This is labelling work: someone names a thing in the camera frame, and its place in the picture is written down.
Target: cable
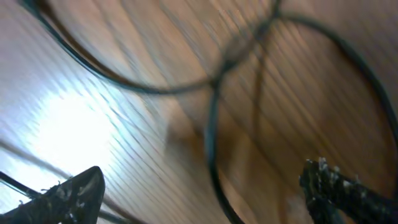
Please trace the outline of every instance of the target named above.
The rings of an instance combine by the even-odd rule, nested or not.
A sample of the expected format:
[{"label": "cable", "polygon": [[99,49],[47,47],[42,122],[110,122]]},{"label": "cable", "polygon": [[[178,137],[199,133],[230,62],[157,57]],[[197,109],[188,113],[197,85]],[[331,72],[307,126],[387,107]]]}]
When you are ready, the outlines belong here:
[{"label": "cable", "polygon": [[256,41],[261,40],[262,37],[267,34],[267,31],[269,30],[270,26],[277,19],[299,23],[301,25],[310,27],[318,32],[321,32],[329,39],[331,39],[342,50],[342,52],[358,68],[358,70],[364,75],[364,78],[369,82],[369,84],[374,89],[377,97],[380,100],[381,106],[387,116],[387,121],[392,130],[394,141],[396,145],[398,143],[398,122],[396,120],[396,116],[394,110],[392,109],[391,103],[381,83],[376,78],[375,73],[370,69],[369,65],[363,60],[363,58],[359,55],[359,53],[357,53],[354,50],[354,48],[347,43],[347,41],[343,40],[336,33],[326,28],[324,25],[321,25],[320,23],[317,23],[314,20],[311,20],[306,17],[296,16],[293,14],[280,13],[279,11],[280,2],[281,0],[275,0],[271,16],[268,19],[264,19],[264,21],[257,27],[257,29],[253,31],[253,38],[248,42],[247,46],[242,49],[240,54],[235,54],[234,57],[226,55],[226,58],[224,59],[223,63],[221,63],[221,67],[218,69],[218,72],[216,73],[214,78],[208,78],[205,80],[197,81],[189,85],[177,86],[174,88],[157,88],[155,86],[145,86],[131,82],[129,80],[125,80],[121,77],[114,77],[109,74],[103,73],[103,71],[98,69],[92,63],[90,63],[86,58],[84,58],[81,54],[79,54],[71,45],[69,45],[69,43],[57,32],[57,30],[52,27],[52,25],[42,15],[37,0],[22,0],[23,6],[41,22],[44,29],[49,32],[49,34],[61,46],[61,48],[64,51],[66,51],[66,53],[69,56],[71,56],[82,67],[84,67],[94,76],[102,80],[106,80],[107,82],[110,82],[113,85],[121,87],[125,90],[131,90],[135,91],[136,93],[145,93],[153,95],[174,95],[174,94],[185,93],[188,91],[195,91],[199,88],[208,85],[213,87],[213,96],[211,97],[210,107],[209,107],[208,124],[207,127],[205,128],[205,150],[206,150],[207,164],[210,172],[211,182],[213,184],[213,188],[216,197],[220,203],[220,206],[223,209],[225,215],[230,220],[230,222],[237,224],[242,224],[244,222],[242,221],[242,219],[240,219],[238,214],[229,204],[228,199],[226,198],[226,195],[223,192],[216,167],[218,100],[220,98],[221,84],[223,82],[225,75],[247,58],[248,54],[255,45]]}]

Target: wooden floor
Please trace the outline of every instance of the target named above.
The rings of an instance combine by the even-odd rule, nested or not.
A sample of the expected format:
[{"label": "wooden floor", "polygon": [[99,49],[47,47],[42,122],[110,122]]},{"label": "wooden floor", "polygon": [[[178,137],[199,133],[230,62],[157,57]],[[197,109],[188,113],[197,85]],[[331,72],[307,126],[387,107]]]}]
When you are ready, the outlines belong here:
[{"label": "wooden floor", "polygon": [[[286,0],[283,10],[317,18],[350,41],[397,110],[398,1],[365,2]],[[160,86],[213,75],[231,39],[270,6],[268,0],[51,3],[99,61]],[[106,178],[104,201],[147,223],[228,222],[204,160],[209,88],[158,97],[102,82],[15,0],[0,1],[0,30],[1,171],[40,190],[97,165]],[[298,176],[306,159],[320,156],[391,196],[394,143],[358,71],[329,40],[295,24],[276,23],[267,47],[223,85],[219,165],[233,207],[248,223],[311,223]],[[28,201],[0,185],[0,213],[19,200]]]}]

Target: brown wood grain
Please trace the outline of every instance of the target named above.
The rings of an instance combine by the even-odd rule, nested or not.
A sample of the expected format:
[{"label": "brown wood grain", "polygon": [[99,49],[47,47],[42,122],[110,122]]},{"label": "brown wood grain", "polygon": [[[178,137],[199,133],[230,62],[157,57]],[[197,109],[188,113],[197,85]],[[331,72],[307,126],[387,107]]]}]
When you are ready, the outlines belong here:
[{"label": "brown wood grain", "polygon": [[[101,63],[156,86],[214,75],[231,40],[247,34],[271,5],[50,2],[69,33]],[[317,18],[350,41],[397,109],[396,4],[289,0],[283,10]],[[0,29],[0,170],[40,190],[100,166],[108,204],[147,223],[228,222],[203,152],[210,88],[159,97],[98,80],[14,0],[0,2]],[[265,52],[257,47],[227,77],[220,101],[220,178],[239,215],[248,223],[311,223],[298,176],[306,159],[320,156],[390,197],[394,143],[360,73],[329,40],[296,24],[276,22],[263,44]],[[19,200],[28,201],[0,186],[0,212]]]}]

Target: dark green wire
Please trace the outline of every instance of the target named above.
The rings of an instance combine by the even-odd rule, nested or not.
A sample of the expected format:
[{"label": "dark green wire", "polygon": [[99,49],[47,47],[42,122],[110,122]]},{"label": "dark green wire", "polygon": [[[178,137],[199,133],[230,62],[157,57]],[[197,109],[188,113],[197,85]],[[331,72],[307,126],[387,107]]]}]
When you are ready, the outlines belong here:
[{"label": "dark green wire", "polygon": [[145,86],[105,74],[103,71],[90,63],[86,58],[80,55],[72,46],[68,44],[66,40],[64,40],[64,38],[57,32],[57,30],[55,30],[52,25],[43,17],[36,0],[23,0],[22,3],[23,6],[41,22],[43,27],[50,33],[54,40],[61,46],[64,51],[66,51],[69,56],[71,56],[77,63],[79,63],[82,67],[91,72],[94,76],[102,80],[106,80],[113,85],[121,87],[125,90],[153,95],[175,95],[188,91],[195,91],[208,85],[211,85],[213,87],[214,92],[210,99],[208,123],[207,127],[205,128],[206,158],[211,182],[213,184],[216,197],[225,215],[228,217],[231,223],[242,224],[244,222],[242,221],[242,219],[240,219],[239,215],[234,211],[233,207],[230,205],[228,199],[226,198],[226,195],[224,194],[220,183],[220,178],[216,167],[218,100],[220,98],[221,84],[225,75],[247,58],[255,43],[258,40],[262,40],[262,37],[264,37],[268,33],[270,26],[277,19],[295,22],[310,27],[318,32],[321,32],[341,49],[341,51],[347,56],[347,58],[353,63],[353,65],[358,68],[358,70],[364,75],[364,78],[372,86],[387,116],[387,121],[392,130],[394,141],[396,144],[398,142],[398,122],[396,120],[396,116],[394,110],[392,109],[391,103],[387,97],[387,93],[384,91],[384,88],[377,79],[375,73],[371,70],[369,65],[364,61],[360,54],[357,53],[357,51],[355,51],[355,49],[350,46],[347,41],[339,37],[335,32],[328,29],[326,26],[303,16],[280,13],[280,0],[275,0],[270,18],[264,19],[264,21],[257,27],[257,29],[253,31],[253,38],[251,41],[248,42],[247,47],[244,48],[241,54],[238,54],[235,58],[225,58],[224,62],[221,64],[220,69],[218,70],[219,72],[214,76],[214,78],[207,78],[205,80],[200,80],[189,85],[177,86],[173,88]]}]

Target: thin black wire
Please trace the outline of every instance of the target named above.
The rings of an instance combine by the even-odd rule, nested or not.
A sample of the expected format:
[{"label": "thin black wire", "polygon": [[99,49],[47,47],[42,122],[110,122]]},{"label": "thin black wire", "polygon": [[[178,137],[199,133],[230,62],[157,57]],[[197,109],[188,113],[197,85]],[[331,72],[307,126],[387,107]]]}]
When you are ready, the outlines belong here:
[{"label": "thin black wire", "polygon": [[[188,91],[195,91],[207,85],[211,85],[214,89],[213,96],[210,99],[209,107],[209,117],[208,124],[205,129],[205,149],[206,157],[208,163],[208,169],[210,172],[211,182],[216,194],[216,197],[223,209],[225,215],[228,217],[231,223],[244,223],[238,214],[234,211],[233,207],[229,204],[226,195],[221,187],[220,178],[218,175],[218,170],[216,167],[216,141],[217,141],[217,120],[218,120],[218,100],[220,97],[221,84],[224,76],[233,68],[235,68],[239,63],[247,58],[252,47],[256,44],[256,41],[261,40],[262,37],[267,34],[271,24],[277,20],[282,19],[285,21],[296,22],[304,26],[315,29],[321,32],[329,39],[331,39],[348,57],[348,59],[358,68],[358,70],[364,75],[364,78],[369,82],[369,84],[374,89],[376,96],[379,98],[381,106],[387,116],[387,121],[392,130],[392,136],[394,141],[398,143],[398,122],[396,120],[396,115],[392,109],[391,103],[387,97],[387,93],[384,91],[379,80],[376,78],[375,73],[371,70],[369,65],[364,61],[364,59],[355,51],[355,49],[350,46],[347,41],[339,37],[335,32],[328,29],[324,25],[311,20],[303,16],[297,16],[293,14],[281,14],[280,9],[281,0],[275,0],[274,6],[272,8],[271,16],[264,21],[253,31],[253,38],[248,42],[247,46],[242,49],[240,54],[236,54],[235,58],[229,58],[228,56],[224,59],[219,72],[214,78],[208,78],[206,80],[200,80],[195,83],[176,86],[173,88],[158,88],[156,86],[145,86],[138,83],[130,82],[118,77],[107,75],[98,69],[95,65],[90,63],[86,58],[79,54],[72,46],[68,44],[66,40],[54,29],[51,24],[44,18],[41,14],[37,1],[35,0],[23,0],[25,8],[27,8],[33,16],[35,16],[43,25],[43,27],[50,33],[54,40],[61,46],[61,48],[66,51],[66,53],[71,56],[77,63],[82,67],[91,72],[94,76],[106,80],[113,85],[121,87],[126,90],[135,91],[137,93],[153,94],[153,95],[174,95],[185,93]],[[398,197],[398,190],[395,192],[395,198]]]}]

